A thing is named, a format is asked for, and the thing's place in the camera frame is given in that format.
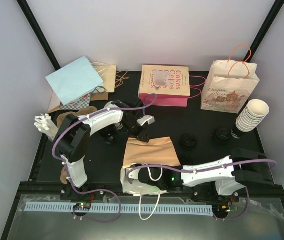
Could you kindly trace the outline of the kraft bag with white handles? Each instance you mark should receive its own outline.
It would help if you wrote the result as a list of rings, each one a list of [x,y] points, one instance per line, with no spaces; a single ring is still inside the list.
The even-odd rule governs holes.
[[[138,205],[139,218],[146,221],[152,217],[159,204],[160,196],[167,193],[166,190],[161,190],[157,186],[144,184],[138,179],[140,170],[135,170],[130,173],[129,177],[133,180],[130,184],[125,177],[125,173],[136,167],[137,165],[164,165],[170,167],[180,166],[175,148],[170,137],[162,137],[151,139],[149,142],[138,141],[135,138],[129,138],[126,143],[123,166],[120,171],[120,182],[122,184],[122,191],[133,196],[150,195],[157,196],[157,202],[152,210],[152,213],[147,217],[141,216],[141,202]]]

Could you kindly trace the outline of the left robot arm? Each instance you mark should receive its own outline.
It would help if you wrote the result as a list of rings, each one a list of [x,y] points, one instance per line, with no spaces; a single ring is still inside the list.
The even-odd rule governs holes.
[[[82,200],[89,194],[84,158],[90,137],[109,126],[121,124],[133,138],[149,142],[147,127],[155,122],[155,118],[150,115],[138,117],[137,113],[151,105],[139,102],[137,106],[128,106],[115,100],[96,112],[80,116],[71,113],[65,117],[53,139],[52,157],[65,167],[67,181],[73,185],[73,196]]]

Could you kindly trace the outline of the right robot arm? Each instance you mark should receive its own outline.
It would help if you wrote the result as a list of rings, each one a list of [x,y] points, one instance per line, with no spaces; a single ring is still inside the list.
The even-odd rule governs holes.
[[[230,155],[213,162],[179,167],[144,167],[132,171],[128,177],[166,192],[213,183],[215,185],[210,187],[209,195],[219,202],[244,187],[272,185],[271,171],[275,167],[277,162],[263,153],[234,149]]]

